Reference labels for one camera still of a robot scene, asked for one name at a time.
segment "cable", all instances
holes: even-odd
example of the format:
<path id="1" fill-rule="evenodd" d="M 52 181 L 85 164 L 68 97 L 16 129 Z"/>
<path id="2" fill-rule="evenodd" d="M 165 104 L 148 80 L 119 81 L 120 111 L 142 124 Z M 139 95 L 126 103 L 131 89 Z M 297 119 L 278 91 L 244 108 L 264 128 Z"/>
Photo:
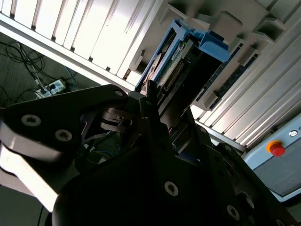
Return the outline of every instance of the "cable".
<path id="1" fill-rule="evenodd" d="M 109 153 L 111 154 L 113 157 L 114 157 L 114 153 L 113 152 L 108 152 L 108 151 L 98 151 L 98 150 L 94 150 L 95 152 L 98 152 L 98 153 Z"/>
<path id="2" fill-rule="evenodd" d="M 20 48 L 20 50 L 21 50 L 21 53 L 23 53 L 23 56 L 24 56 L 25 60 L 28 58 L 29 61 L 31 62 L 31 59 L 30 59 L 30 57 L 29 57 L 29 54 L 27 54 L 27 53 L 25 52 L 23 46 L 22 46 L 19 42 L 17 42 L 17 44 L 18 44 L 18 46 L 19 46 L 19 48 Z M 36 72 L 36 69 L 35 69 L 35 67 L 33 66 L 32 63 L 30 63 L 30 66 L 33 68 L 33 71 L 34 71 L 34 73 L 35 73 L 35 75 L 36 75 L 36 77 L 37 77 L 38 85 L 41 85 L 41 87 L 44 89 L 44 91 L 45 91 L 45 92 L 48 92 L 48 90 L 45 88 L 45 86 L 44 86 L 43 83 L 41 82 L 41 80 L 40 80 L 40 78 L 39 78 L 39 75 L 38 75 L 38 73 Z"/>
<path id="3" fill-rule="evenodd" d="M 41 94 L 38 93 L 38 92 L 36 92 L 35 90 L 33 90 L 33 89 L 27 89 L 27 90 L 24 90 L 24 91 L 17 97 L 16 103 L 18 102 L 18 100 L 21 98 L 21 96 L 22 96 L 25 92 L 33 92 L 33 93 L 37 94 L 38 96 L 40 96 L 41 98 L 43 98 L 43 97 L 41 96 Z"/>
<path id="4" fill-rule="evenodd" d="M 38 224 L 37 224 L 37 226 L 39 226 L 39 225 L 40 225 L 40 221 L 41 221 L 41 217 L 42 217 L 43 209 L 44 209 L 44 206 L 42 206 L 42 208 L 41 208 L 41 211 L 40 211 L 40 215 L 39 215 L 39 219 L 38 219 Z"/>
<path id="5" fill-rule="evenodd" d="M 5 95 L 6 95 L 6 97 L 8 98 L 8 102 L 9 102 L 9 105 L 10 105 L 11 103 L 10 103 L 10 99 L 9 99 L 8 93 L 6 92 L 6 90 L 5 90 L 2 86 L 0 86 L 0 88 L 3 90 L 3 92 L 4 92 Z"/>
<path id="6" fill-rule="evenodd" d="M 69 69 L 64 66 L 64 68 L 67 70 L 68 74 L 70 75 L 70 78 L 72 79 L 72 91 L 74 91 L 75 87 L 74 87 L 74 76 L 72 76 L 71 72 L 69 71 Z"/>

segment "gray floor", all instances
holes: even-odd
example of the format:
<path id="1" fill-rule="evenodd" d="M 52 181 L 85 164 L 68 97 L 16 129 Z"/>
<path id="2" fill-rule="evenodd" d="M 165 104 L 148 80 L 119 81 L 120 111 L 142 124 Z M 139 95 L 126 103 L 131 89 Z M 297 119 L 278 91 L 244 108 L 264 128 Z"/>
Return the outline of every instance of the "gray floor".
<path id="1" fill-rule="evenodd" d="M 14 40 L 0 33 L 0 41 L 8 44 L 10 42 L 13 42 Z M 0 53 L 6 54 L 6 46 L 3 44 L 0 44 Z M 63 65 L 52 59 L 49 59 L 46 56 L 44 56 L 43 59 L 45 63 L 45 69 L 43 70 L 44 72 L 57 79 L 67 79 L 70 77 Z M 47 85 L 54 81 L 53 79 L 47 78 L 43 75 L 40 75 L 40 79 L 43 80 L 44 85 Z M 76 90 L 99 85 L 80 74 L 77 74 L 74 79 Z M 0 86 L 2 86 L 7 91 L 9 98 L 12 99 L 12 103 L 14 102 L 13 100 L 16 99 L 24 90 L 39 89 L 38 85 L 30 76 L 23 63 L 16 63 L 8 56 L 3 55 L 0 55 Z M 67 80 L 67 86 L 72 89 L 71 80 Z M 22 95 L 23 100 L 31 100 L 35 98 L 36 95 L 33 92 L 25 92 Z M 6 100 L 6 95 L 0 89 L 1 107 L 3 107 L 3 104 Z"/>

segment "blue cable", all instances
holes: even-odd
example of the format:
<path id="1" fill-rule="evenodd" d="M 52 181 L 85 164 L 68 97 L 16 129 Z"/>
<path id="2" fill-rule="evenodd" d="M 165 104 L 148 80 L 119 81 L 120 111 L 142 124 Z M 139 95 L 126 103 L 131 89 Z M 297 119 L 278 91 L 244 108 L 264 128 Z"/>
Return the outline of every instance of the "blue cable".
<path id="1" fill-rule="evenodd" d="M 114 154 L 112 153 L 112 152 L 108 152 L 108 151 L 95 151 L 95 152 L 100 152 L 100 153 L 109 153 L 109 154 L 111 154 L 113 157 L 114 157 Z"/>
<path id="2" fill-rule="evenodd" d="M 74 89 L 75 89 L 75 87 L 74 87 L 74 78 L 73 78 L 71 72 L 69 71 L 69 69 L 66 66 L 64 66 L 64 68 L 67 70 L 68 74 L 70 75 L 70 77 L 72 79 L 72 91 L 74 91 Z"/>

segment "white metal frame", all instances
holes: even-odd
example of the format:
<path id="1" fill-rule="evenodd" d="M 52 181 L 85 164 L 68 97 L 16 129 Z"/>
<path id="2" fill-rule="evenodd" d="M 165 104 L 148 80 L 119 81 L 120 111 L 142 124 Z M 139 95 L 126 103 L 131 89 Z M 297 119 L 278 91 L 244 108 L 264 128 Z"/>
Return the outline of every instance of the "white metal frame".
<path id="1" fill-rule="evenodd" d="M 124 75 L 127 71 L 130 62 L 132 61 L 136 51 L 138 50 L 149 26 L 151 25 L 162 3 L 163 0 L 155 0 L 148 16 L 142 24 L 136 38 L 133 40 L 133 44 L 118 71 L 119 76 L 122 74 Z M 86 76 L 87 78 L 101 85 L 111 83 L 122 87 L 126 91 L 135 89 L 134 85 L 126 82 L 121 78 L 123 76 L 119 77 L 106 71 L 105 69 L 80 57 L 74 52 L 58 45 L 52 40 L 38 34 L 37 32 L 3 14 L 0 14 L 0 32 L 71 68 L 72 70 Z"/>

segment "black cable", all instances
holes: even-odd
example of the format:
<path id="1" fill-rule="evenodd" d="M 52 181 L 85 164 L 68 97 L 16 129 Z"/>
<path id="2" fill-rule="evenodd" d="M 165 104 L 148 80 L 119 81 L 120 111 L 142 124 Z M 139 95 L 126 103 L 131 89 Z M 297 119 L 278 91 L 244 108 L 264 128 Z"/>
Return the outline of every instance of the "black cable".
<path id="1" fill-rule="evenodd" d="M 0 88 L 4 91 L 6 97 L 8 98 L 8 102 L 9 102 L 9 105 L 10 105 L 10 99 L 9 99 L 7 91 L 2 86 L 0 86 Z"/>
<path id="2" fill-rule="evenodd" d="M 24 90 L 16 99 L 16 103 L 18 103 L 18 100 L 21 98 L 21 96 L 25 93 L 25 92 L 33 92 L 35 94 L 39 94 L 38 92 L 36 92 L 35 90 L 33 89 L 27 89 L 27 90 Z"/>
<path id="3" fill-rule="evenodd" d="M 14 46 L 12 46 L 12 45 L 6 44 L 6 43 L 4 43 L 4 42 L 2 42 L 2 41 L 0 41 L 0 44 L 6 46 L 7 55 L 8 55 L 10 58 L 11 58 L 11 56 L 9 55 L 8 46 L 10 46 L 11 48 L 15 49 L 15 50 L 19 53 L 19 55 L 20 55 L 20 57 L 21 57 L 21 59 L 22 59 L 22 62 L 19 62 L 19 63 L 23 63 L 24 66 L 25 66 L 25 68 L 26 68 L 26 70 L 29 72 L 29 74 L 34 78 L 34 80 L 36 80 L 36 77 L 34 76 L 34 74 L 29 70 L 28 65 L 27 65 L 27 63 L 26 63 L 26 60 L 24 59 L 23 54 L 21 53 L 21 51 L 20 51 L 17 47 L 14 47 Z"/>
<path id="4" fill-rule="evenodd" d="M 39 215 L 39 219 L 38 219 L 38 224 L 37 224 L 37 226 L 39 226 L 39 225 L 40 225 L 40 221 L 41 221 L 41 217 L 42 217 L 43 209 L 44 209 L 44 206 L 42 206 L 42 208 L 41 208 L 41 211 L 40 211 L 40 215 Z"/>

